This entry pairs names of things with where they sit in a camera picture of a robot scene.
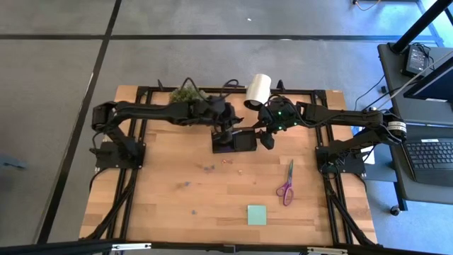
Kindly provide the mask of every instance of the sticky note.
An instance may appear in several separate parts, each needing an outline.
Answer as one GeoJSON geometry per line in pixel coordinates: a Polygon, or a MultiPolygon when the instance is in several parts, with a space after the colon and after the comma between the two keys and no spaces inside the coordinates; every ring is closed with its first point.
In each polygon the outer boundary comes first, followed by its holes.
{"type": "Polygon", "coordinates": [[[266,225],[266,206],[249,205],[247,206],[248,225],[266,225]]]}

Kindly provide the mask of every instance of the wooden tabletop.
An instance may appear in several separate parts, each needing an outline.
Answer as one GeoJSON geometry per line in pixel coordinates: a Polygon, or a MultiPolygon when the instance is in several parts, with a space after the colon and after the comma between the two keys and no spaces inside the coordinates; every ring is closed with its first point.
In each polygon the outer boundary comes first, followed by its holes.
{"type": "MultiPolygon", "coordinates": [[[[134,102],[137,86],[119,86],[116,101],[134,102]]],[[[151,103],[167,104],[168,93],[153,93],[151,103]]],[[[327,91],[332,109],[345,108],[341,91],[327,91]]],[[[293,102],[310,102],[308,96],[284,95],[293,102]]],[[[227,100],[244,117],[238,125],[251,126],[257,112],[243,106],[245,94],[227,100]]],[[[127,133],[129,121],[121,128],[127,133]]],[[[352,137],[350,127],[333,127],[334,137],[352,137]]],[[[326,195],[316,169],[316,131],[292,127],[274,135],[275,147],[267,150],[258,141],[255,152],[213,154],[210,128],[181,127],[149,120],[144,141],[147,151],[139,170],[127,239],[148,242],[197,242],[235,244],[330,245],[326,195]],[[287,178],[294,160],[291,205],[282,205],[275,190],[287,178]],[[211,171],[205,167],[214,166],[211,171]],[[266,205],[267,225],[247,225],[247,205],[266,205]]],[[[93,183],[81,226],[80,237],[92,233],[109,211],[118,170],[109,169],[93,183]]],[[[342,174],[348,211],[368,238],[376,241],[363,183],[351,174],[342,174]]],[[[340,239],[343,226],[337,214],[340,239]]],[[[119,214],[115,236],[119,234],[119,214]]]]}

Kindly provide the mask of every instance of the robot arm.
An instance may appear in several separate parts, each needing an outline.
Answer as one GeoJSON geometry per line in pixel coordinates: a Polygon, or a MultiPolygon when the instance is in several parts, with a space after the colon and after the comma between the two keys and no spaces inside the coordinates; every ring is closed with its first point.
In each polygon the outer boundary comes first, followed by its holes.
{"type": "Polygon", "coordinates": [[[393,113],[377,110],[329,110],[324,106],[310,103],[296,102],[294,105],[283,96],[274,95],[273,97],[266,106],[261,107],[258,122],[254,125],[255,128],[265,128],[265,131],[260,131],[258,136],[261,143],[268,149],[272,149],[274,145],[272,134],[281,130],[286,131],[296,125],[306,128],[322,125],[364,127],[361,132],[349,140],[335,140],[330,142],[327,147],[316,148],[319,168],[327,172],[338,172],[339,159],[343,160],[348,156],[353,156],[352,159],[360,158],[361,160],[363,155],[360,150],[365,147],[380,143],[399,145],[406,139],[406,124],[393,113]],[[329,168],[330,165],[335,165],[335,168],[329,168]]]}
{"type": "Polygon", "coordinates": [[[104,133],[112,142],[103,142],[100,149],[93,148],[96,166],[100,168],[138,168],[142,165],[145,144],[127,137],[118,127],[124,120],[165,120],[174,125],[209,125],[219,132],[216,142],[228,143],[232,139],[233,125],[243,118],[235,115],[234,107],[223,97],[210,96],[206,100],[170,103],[168,105],[147,105],[141,103],[107,102],[93,109],[91,127],[97,133],[104,133]]]}

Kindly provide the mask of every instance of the monitor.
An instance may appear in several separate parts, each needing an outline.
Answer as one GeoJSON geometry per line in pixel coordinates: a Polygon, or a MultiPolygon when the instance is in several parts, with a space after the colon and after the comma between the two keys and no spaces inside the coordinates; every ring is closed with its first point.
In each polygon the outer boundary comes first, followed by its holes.
{"type": "Polygon", "coordinates": [[[413,85],[404,97],[453,103],[453,57],[413,85]]]}

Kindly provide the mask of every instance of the green plant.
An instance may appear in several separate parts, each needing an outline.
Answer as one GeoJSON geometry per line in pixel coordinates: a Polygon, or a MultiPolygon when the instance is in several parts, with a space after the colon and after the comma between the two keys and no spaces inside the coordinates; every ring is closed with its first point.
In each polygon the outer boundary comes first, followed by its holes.
{"type": "Polygon", "coordinates": [[[186,84],[170,93],[170,103],[203,100],[201,96],[204,98],[207,97],[207,94],[203,90],[198,91],[199,93],[193,84],[186,84]]]}

